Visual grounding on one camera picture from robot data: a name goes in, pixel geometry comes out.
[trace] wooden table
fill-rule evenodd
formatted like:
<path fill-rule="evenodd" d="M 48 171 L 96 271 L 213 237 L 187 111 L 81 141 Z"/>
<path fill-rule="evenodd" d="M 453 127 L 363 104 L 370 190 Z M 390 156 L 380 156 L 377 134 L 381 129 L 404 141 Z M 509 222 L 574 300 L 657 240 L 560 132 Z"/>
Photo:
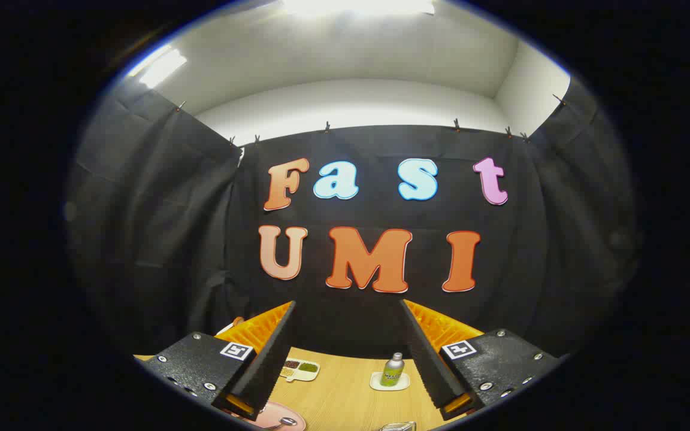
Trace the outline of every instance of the wooden table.
<path fill-rule="evenodd" d="M 369 386 L 369 379 L 373 372 L 383 370 L 389 358 L 342 357 L 296 347 L 291 348 L 288 356 L 320 365 L 315 380 L 288 383 L 279 377 L 271 393 L 270 401 L 283 404 L 304 418 L 306 431 L 375 431 L 387 423 L 410 420 L 417 423 L 417 431 L 425 431 L 453 421 L 444 421 L 433 406 L 414 360 L 404 360 L 403 372 L 410 379 L 408 388 L 380 391 Z"/>

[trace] pink plate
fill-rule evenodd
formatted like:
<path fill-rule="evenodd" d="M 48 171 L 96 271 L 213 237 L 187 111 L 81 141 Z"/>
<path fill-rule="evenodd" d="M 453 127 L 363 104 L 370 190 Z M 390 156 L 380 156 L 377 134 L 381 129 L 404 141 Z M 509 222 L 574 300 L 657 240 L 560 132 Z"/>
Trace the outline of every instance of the pink plate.
<path fill-rule="evenodd" d="M 257 415 L 257 420 L 244 419 L 244 421 L 257 425 L 260 428 L 268 428 L 268 426 L 279 425 L 279 419 L 282 419 L 282 417 L 290 417 L 298 423 L 295 426 L 282 426 L 284 431 L 304 431 L 307 426 L 301 415 L 293 412 L 289 407 L 282 406 L 273 401 L 268 401 L 268 404 L 265 404 L 265 409 L 262 410 L 261 414 Z"/>

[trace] green bottle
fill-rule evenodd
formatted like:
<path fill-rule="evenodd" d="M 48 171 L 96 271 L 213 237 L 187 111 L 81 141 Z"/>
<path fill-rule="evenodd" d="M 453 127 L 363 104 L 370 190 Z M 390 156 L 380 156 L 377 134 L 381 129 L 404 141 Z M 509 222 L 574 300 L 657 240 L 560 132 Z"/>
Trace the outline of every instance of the green bottle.
<path fill-rule="evenodd" d="M 394 354 L 394 357 L 385 364 L 385 371 L 383 371 L 383 378 L 380 379 L 380 384 L 383 386 L 395 386 L 397 384 L 401 373 L 403 372 L 403 355 L 399 352 Z"/>

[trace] white wall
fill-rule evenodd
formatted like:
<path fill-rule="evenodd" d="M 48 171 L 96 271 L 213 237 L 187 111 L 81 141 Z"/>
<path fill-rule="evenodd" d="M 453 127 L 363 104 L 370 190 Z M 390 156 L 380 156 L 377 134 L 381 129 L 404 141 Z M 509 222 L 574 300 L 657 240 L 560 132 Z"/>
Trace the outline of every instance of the white wall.
<path fill-rule="evenodd" d="M 570 76 L 553 60 L 518 41 L 515 60 L 495 100 L 510 123 L 510 131 L 530 135 L 558 106 L 569 88 Z"/>
<path fill-rule="evenodd" d="M 490 98 L 438 85 L 380 79 L 321 81 L 277 88 L 196 116 L 234 144 L 295 133 L 374 125 L 438 125 L 504 133 L 509 122 Z"/>

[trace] tray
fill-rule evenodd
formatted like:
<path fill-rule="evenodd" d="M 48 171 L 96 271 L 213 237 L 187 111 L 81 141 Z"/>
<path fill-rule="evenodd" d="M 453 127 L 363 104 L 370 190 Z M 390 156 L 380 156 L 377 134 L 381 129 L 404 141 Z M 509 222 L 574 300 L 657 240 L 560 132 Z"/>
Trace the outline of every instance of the tray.
<path fill-rule="evenodd" d="M 287 382 L 295 381 L 295 380 L 301 380 L 303 382 L 309 382 L 310 380 L 313 380 L 316 378 L 318 375 L 319 371 L 321 371 L 321 365 L 318 365 L 318 363 L 312 361 L 312 360 L 303 360 L 303 359 L 295 359 L 293 357 L 288 357 L 287 360 L 294 360 L 296 362 L 299 362 L 299 365 L 297 368 L 289 368 L 288 366 L 284 366 L 282 368 L 282 377 L 287 378 Z M 300 366 L 303 365 L 303 363 L 311 363 L 312 365 L 315 365 L 317 370 L 315 371 L 302 371 L 299 369 Z"/>

